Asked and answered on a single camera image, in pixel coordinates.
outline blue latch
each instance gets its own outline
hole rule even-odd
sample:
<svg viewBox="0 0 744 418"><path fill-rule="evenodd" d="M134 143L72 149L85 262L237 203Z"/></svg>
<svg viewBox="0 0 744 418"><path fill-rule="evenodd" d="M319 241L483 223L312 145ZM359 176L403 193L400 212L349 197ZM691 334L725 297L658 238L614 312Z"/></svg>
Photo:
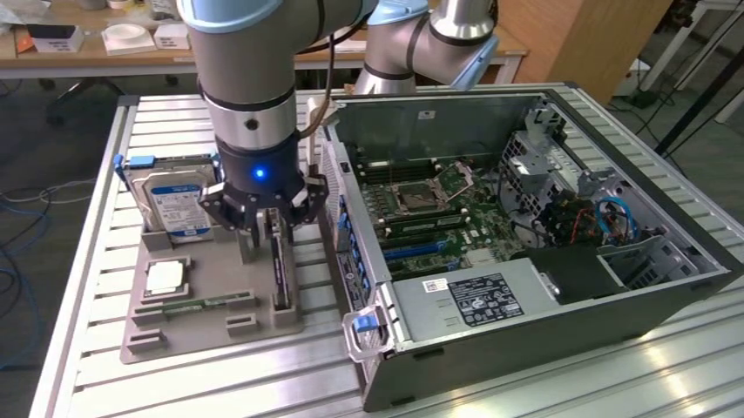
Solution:
<svg viewBox="0 0 744 418"><path fill-rule="evenodd" d="M124 156L120 154L113 156L113 172L126 186L126 191L129 191L129 183L126 183L126 176L124 176Z"/></svg>
<svg viewBox="0 0 744 418"><path fill-rule="evenodd" d="M341 213L340 218L337 218L337 229L344 229L345 220L348 219L348 214Z"/></svg>
<svg viewBox="0 0 744 418"><path fill-rule="evenodd" d="M154 166L154 155L142 155L129 158L129 169L152 168Z"/></svg>
<svg viewBox="0 0 744 418"><path fill-rule="evenodd" d="M375 331L379 324L374 315L364 315L353 318L353 331L356 333L368 333Z"/></svg>

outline aluminum extrusion table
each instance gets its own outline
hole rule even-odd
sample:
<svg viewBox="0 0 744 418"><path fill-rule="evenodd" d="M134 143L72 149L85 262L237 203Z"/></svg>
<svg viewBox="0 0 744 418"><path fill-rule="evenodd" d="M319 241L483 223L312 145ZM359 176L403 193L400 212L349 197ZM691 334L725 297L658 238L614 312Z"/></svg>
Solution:
<svg viewBox="0 0 744 418"><path fill-rule="evenodd" d="M309 94L319 92L303 92L299 103ZM741 226L681 182L582 91L561 86L559 94L744 260ZM590 167L606 166L581 134L566 133L569 146ZM118 347L141 218L112 174L112 156L184 155L212 149L211 141L211 121L197 96L121 100L30 416L744 416L742 280L637 340L367 415L315 226L296 234L307 326L300 334L122 365Z"/></svg>

